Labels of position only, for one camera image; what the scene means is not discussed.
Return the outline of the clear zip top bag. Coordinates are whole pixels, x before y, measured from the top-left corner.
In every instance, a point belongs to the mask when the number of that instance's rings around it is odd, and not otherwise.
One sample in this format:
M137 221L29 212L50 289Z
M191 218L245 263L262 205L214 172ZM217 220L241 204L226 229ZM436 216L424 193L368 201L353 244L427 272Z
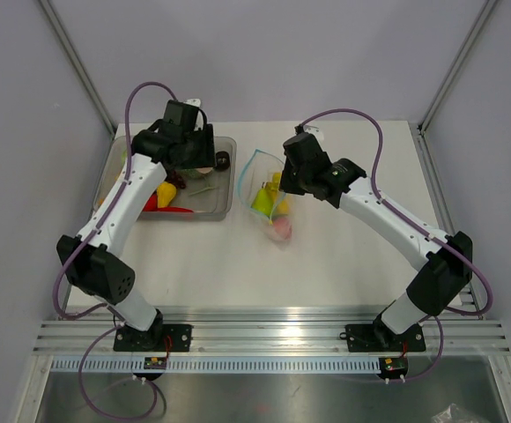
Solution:
M279 185L285 163L279 157L255 149L237 181L237 195L250 221L268 239L288 245L295 223L294 195Z

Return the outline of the green apple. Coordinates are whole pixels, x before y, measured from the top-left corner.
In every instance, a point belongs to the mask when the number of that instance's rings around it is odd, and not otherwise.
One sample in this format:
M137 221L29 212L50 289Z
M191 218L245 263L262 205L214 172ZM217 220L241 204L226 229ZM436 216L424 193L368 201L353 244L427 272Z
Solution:
M257 191L255 198L251 204L251 208L266 216L270 216L273 210L274 200L272 195L266 188L261 188Z

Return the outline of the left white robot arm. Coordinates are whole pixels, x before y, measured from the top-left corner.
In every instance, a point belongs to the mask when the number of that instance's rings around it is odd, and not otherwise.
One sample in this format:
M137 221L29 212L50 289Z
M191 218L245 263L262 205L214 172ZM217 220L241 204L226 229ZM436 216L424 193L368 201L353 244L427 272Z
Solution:
M126 137L123 169L100 208L75 236L56 245L69 283L121 321L115 350L152 351L168 345L163 315L135 286L121 254L147 201L170 171L213 167L213 128L195 103L170 100L161 118Z

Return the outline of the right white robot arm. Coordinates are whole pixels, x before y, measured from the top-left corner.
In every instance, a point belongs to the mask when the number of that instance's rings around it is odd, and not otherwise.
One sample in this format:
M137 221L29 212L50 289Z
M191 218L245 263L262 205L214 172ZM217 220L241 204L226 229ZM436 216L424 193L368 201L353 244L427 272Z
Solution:
M397 249L417 274L405 292L375 317L366 339L388 351L405 332L427 316L437 316L470 282L472 272L461 256L472 256L470 238L453 236L391 205L374 193L364 169L348 159L331 161L315 136L303 132L283 144L285 167L280 188L288 194L326 201L372 228Z

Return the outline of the clear plastic food bin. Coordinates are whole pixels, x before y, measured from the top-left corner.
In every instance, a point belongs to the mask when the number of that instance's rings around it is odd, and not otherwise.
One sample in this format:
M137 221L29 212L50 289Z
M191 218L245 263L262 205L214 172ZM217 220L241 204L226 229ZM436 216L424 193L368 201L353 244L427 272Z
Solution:
M143 211L141 219L157 220L222 220L229 212L233 197L233 179L236 160L236 142L230 137L216 137L216 152L227 151L230 154L231 166L224 172L213 172L203 179L184 179L187 188L178 189L177 195L168 207L182 207L193 210L194 213L166 213L157 211ZM107 163L103 168L99 187L93 200L93 211L96 212L113 187L119 173L124 170L126 158L125 136L117 137L112 143L107 156ZM211 192L194 197L188 193L202 189L205 186L217 186Z

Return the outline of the crumpled plastic bag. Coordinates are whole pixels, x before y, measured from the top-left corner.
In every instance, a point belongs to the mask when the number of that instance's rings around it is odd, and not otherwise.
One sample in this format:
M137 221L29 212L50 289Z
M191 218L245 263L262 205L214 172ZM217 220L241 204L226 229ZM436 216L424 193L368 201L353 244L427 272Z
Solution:
M430 419L431 423L486 423L487 419L457 404L450 404Z

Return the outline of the green melon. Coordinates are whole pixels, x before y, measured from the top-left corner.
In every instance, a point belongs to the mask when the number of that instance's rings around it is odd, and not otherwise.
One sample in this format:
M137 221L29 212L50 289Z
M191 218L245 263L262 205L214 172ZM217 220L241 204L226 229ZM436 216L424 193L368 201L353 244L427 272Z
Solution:
M194 168L194 169L182 169L180 171L180 175L184 179L191 179L191 180L203 179L203 178L207 177L208 175L210 175L210 174L199 174L195 169L196 168Z

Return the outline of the dark grapes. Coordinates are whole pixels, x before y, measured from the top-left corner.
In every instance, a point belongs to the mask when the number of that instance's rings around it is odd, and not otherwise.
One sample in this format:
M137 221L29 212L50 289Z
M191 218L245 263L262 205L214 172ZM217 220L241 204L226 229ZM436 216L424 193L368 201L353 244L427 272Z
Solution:
M167 176L167 182L173 184L177 189L186 189L187 184L183 177L178 172L171 172Z

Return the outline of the dark avocado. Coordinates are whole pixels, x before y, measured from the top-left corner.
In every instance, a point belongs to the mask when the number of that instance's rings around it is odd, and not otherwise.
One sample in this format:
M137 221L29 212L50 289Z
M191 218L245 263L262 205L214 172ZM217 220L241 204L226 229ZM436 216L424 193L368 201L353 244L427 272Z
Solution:
M224 172L231 166L230 154L227 151L219 151L215 155L215 170Z

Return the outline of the green stem piece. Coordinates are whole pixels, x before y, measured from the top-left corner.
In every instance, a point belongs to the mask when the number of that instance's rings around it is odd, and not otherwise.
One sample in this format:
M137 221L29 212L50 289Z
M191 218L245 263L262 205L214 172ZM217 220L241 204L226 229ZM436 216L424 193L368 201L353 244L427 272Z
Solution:
M202 189L198 189L196 191L189 192L188 197L194 197L194 196L206 193L206 192L211 192L215 189L218 189L218 187L217 186L205 186Z

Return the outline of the yellow bell pepper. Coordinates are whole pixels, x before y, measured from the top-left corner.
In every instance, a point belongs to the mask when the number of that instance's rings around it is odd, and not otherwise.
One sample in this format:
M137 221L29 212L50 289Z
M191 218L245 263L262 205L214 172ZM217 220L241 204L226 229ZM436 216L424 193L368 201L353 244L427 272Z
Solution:
M177 195L177 188L170 182L162 182L156 189L157 207L168 207Z

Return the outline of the red chili pepper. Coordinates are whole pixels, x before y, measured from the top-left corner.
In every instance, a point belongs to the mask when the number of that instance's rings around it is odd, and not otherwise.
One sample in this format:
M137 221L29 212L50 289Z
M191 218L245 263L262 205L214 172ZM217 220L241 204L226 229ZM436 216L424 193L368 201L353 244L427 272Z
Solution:
M164 207L157 209L156 212L166 212L166 213L194 213L193 210L182 207Z

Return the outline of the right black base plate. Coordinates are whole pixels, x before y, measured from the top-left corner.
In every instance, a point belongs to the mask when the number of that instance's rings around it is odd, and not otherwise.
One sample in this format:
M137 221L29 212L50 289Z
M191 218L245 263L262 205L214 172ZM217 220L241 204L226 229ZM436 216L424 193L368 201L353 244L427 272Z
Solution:
M426 351L424 333L418 324L395 334L377 323L347 324L339 337L350 353L422 353Z

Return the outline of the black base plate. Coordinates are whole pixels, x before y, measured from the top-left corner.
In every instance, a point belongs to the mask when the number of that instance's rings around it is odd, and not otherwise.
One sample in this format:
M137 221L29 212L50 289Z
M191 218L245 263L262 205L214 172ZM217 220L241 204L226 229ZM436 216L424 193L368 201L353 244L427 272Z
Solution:
M190 350L193 326L162 323L148 331L124 326L116 331L114 351L122 353L187 353Z
M339 337L350 353L422 353L426 351L424 333L418 324L395 334L377 323L347 324Z

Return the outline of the left aluminium frame post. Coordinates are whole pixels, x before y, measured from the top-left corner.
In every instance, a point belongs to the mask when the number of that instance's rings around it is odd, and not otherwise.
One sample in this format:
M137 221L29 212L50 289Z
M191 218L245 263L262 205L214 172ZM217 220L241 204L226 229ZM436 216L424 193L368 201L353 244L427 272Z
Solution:
M69 63L72 72L74 73L79 84L83 88L86 97L91 102L94 111L108 135L113 138L116 133L115 120L107 110L104 101L102 100L99 91L97 90L93 80L87 71L84 62L82 61L78 50L70 37L63 20L57 11L54 3L49 0L36 0L35 4L40 9L44 20L47 22L52 34L62 50L67 62Z

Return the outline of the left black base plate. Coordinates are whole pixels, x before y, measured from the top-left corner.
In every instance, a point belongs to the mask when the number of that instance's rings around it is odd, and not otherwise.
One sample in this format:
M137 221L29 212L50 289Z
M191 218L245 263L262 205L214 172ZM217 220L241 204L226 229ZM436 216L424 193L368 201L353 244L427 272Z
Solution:
M162 323L148 331L124 326L116 331L114 351L122 353L187 353L190 350L193 326Z

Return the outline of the aluminium mounting rail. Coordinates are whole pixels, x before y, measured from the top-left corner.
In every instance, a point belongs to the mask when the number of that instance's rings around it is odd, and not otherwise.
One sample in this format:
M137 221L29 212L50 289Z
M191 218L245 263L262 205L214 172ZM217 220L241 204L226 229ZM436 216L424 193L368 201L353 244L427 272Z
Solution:
M348 353L340 334L350 323L370 323L376 312L357 308L183 308L163 312L167 323L192 325L192 356L342 356ZM508 356L506 333L497 320L450 313L440 317L447 356ZM80 354L113 324L97 312L74 322L41 323L36 355Z

